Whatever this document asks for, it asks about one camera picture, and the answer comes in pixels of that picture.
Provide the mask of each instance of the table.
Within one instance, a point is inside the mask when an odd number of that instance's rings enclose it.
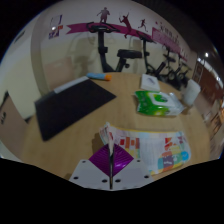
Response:
[[[89,159],[103,146],[99,128],[106,122],[121,128],[145,131],[183,131],[191,148],[191,159],[183,166],[154,175],[158,180],[186,166],[209,160],[209,133],[195,107],[176,117],[151,117],[138,114],[134,92],[140,90],[141,75],[110,73],[111,81],[94,80],[117,97],[74,123],[52,139],[43,142],[36,115],[25,133],[21,160],[64,179],[69,179],[81,159]],[[181,94],[172,86],[160,82],[162,92]]]

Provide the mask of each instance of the wall decal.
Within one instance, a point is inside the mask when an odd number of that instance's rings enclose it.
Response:
[[[99,12],[99,13],[97,14],[97,16],[98,16],[99,14],[101,14],[101,17],[100,17],[100,23],[102,23],[102,22],[106,23],[106,22],[107,22],[107,15],[110,15],[110,12],[107,10],[107,8],[104,7],[104,9],[101,10],[101,12]]]
[[[148,32],[148,30],[146,30],[146,26],[145,26],[145,24],[146,24],[145,23],[145,19],[142,19],[141,22],[142,22],[142,24],[138,28],[142,28],[144,26],[145,27],[145,31]]]
[[[127,35],[131,33],[132,28],[131,28],[131,24],[128,20],[128,15],[127,16],[123,16],[123,20],[121,20],[121,18],[119,17],[120,23],[124,23],[127,26],[127,33],[124,35],[125,38],[127,38]]]

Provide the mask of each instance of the gym equipment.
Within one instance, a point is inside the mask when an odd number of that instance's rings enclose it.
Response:
[[[185,72],[180,72],[180,73],[178,74],[179,80],[181,81],[182,85],[183,85],[185,88],[187,87],[187,83],[188,83],[188,80],[189,80],[189,78],[186,77],[186,75],[187,75],[187,73],[188,73],[189,71],[192,70],[190,67],[188,67],[188,66],[186,66],[186,67],[187,67],[187,70],[186,70]]]
[[[166,58],[166,60],[163,61],[157,69],[155,69],[152,65],[150,65],[150,64],[148,63],[147,56],[149,56],[150,53],[147,52],[147,50],[146,50],[146,42],[154,43],[154,44],[156,44],[156,42],[153,41],[153,40],[152,40],[148,35],[146,35],[145,33],[142,33],[142,32],[139,32],[139,31],[136,31],[136,33],[138,34],[139,38],[140,38],[141,40],[143,40],[143,52],[144,52],[144,59],[145,59],[146,74],[154,75],[154,76],[156,76],[156,78],[157,78],[158,80],[165,82],[166,79],[165,79],[164,76],[166,76],[166,75],[162,75],[162,74],[160,74],[160,72],[166,67],[166,64],[167,64],[167,63],[168,63],[167,68],[170,68],[169,63],[170,63],[170,62],[176,62],[176,60],[175,60],[174,58],[171,58],[171,57],[169,56],[170,52],[172,52],[172,51],[170,50],[169,47],[167,47],[167,46],[164,45],[164,46],[166,47],[167,54],[163,54],[163,56]]]
[[[103,25],[94,25],[94,22],[86,24],[87,29],[91,33],[98,33],[98,52],[100,54],[100,60],[103,68],[103,72],[121,72],[123,67],[129,68],[129,64],[126,63],[127,59],[142,58],[142,53],[140,51],[134,50],[118,50],[117,57],[119,57],[119,62],[117,64],[116,70],[114,70],[106,60],[106,53],[108,53],[108,47],[104,46],[104,33],[120,32],[112,25],[108,23],[101,23]]]
[[[166,82],[169,83],[169,84],[171,84],[175,89],[180,90],[181,85],[182,85],[182,82],[181,82],[180,77],[183,77],[183,75],[182,74],[181,74],[181,76],[178,75],[178,72],[181,70],[181,68],[183,66],[184,67],[188,67],[188,66],[187,66],[187,64],[185,64],[184,62],[182,62],[180,60],[181,59],[180,54],[178,54],[178,58],[179,58],[179,66],[178,66],[178,68],[175,71],[174,70],[171,70],[168,73]]]

